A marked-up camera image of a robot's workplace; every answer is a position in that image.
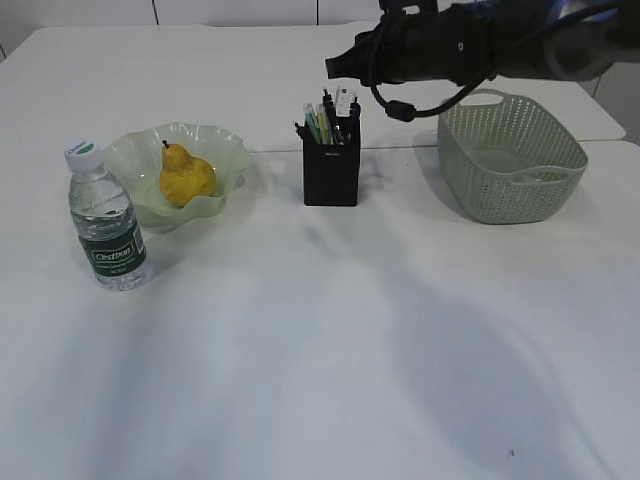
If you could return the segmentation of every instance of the glass bowl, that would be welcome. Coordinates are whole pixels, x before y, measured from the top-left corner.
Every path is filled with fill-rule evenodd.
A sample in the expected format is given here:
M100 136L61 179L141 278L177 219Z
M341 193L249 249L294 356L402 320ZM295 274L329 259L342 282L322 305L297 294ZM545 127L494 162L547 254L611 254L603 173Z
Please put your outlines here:
M179 143L191 155L209 162L216 171L216 191L175 207L159 187L162 141ZM133 201L140 226L155 233L171 231L193 218L212 217L226 205L251 155L242 139L216 126L172 122L143 132L128 133L104 151L106 167L122 183Z

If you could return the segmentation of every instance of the bottle cap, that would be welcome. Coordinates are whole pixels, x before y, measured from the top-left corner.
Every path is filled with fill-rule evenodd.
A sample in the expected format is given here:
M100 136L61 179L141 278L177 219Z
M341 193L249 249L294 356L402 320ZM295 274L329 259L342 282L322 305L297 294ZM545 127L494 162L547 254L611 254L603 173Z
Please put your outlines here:
M104 155L100 147L86 140L69 147L64 152L64 156L67 159L69 170L73 173L89 172L104 163Z

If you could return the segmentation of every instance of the plastic basket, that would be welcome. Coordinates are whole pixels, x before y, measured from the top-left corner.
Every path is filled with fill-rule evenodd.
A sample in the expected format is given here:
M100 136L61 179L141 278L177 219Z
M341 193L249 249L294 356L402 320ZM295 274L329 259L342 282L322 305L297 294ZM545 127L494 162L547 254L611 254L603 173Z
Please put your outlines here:
M457 105L438 124L440 165L449 187L475 220L541 222L571 196L588 158L540 104L496 90L491 105Z

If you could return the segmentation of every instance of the table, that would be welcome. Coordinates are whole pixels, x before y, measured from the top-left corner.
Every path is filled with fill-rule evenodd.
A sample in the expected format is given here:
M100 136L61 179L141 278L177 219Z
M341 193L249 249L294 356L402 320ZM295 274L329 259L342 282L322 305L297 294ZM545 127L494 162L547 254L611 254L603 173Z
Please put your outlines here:
M357 83L328 81L324 59L371 27L38 30L0 67L0 106L10 112L0 116L0 140L48 138L55 155L79 137L106 146L131 131L184 121L223 126L253 151L301 150L292 122L302 121L302 105L320 103L323 86ZM576 84L501 78L489 85L538 100L579 140L625 135ZM445 81L382 89L425 108L456 90ZM360 100L365 147L435 145L435 119L407 125L387 118L369 92L361 90Z
M256 154L124 294L90 280L62 160L9 164L0 477L638 478L640 147L585 148L563 210L504 227L433 148L364 151L354 209Z

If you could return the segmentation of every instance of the bottle label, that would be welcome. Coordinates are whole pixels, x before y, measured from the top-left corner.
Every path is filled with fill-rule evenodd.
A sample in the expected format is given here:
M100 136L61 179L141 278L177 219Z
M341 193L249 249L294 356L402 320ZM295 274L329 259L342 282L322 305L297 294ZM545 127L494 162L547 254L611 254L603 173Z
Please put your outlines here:
M111 240L79 238L93 270L104 277L133 272L147 258L138 222L128 232Z

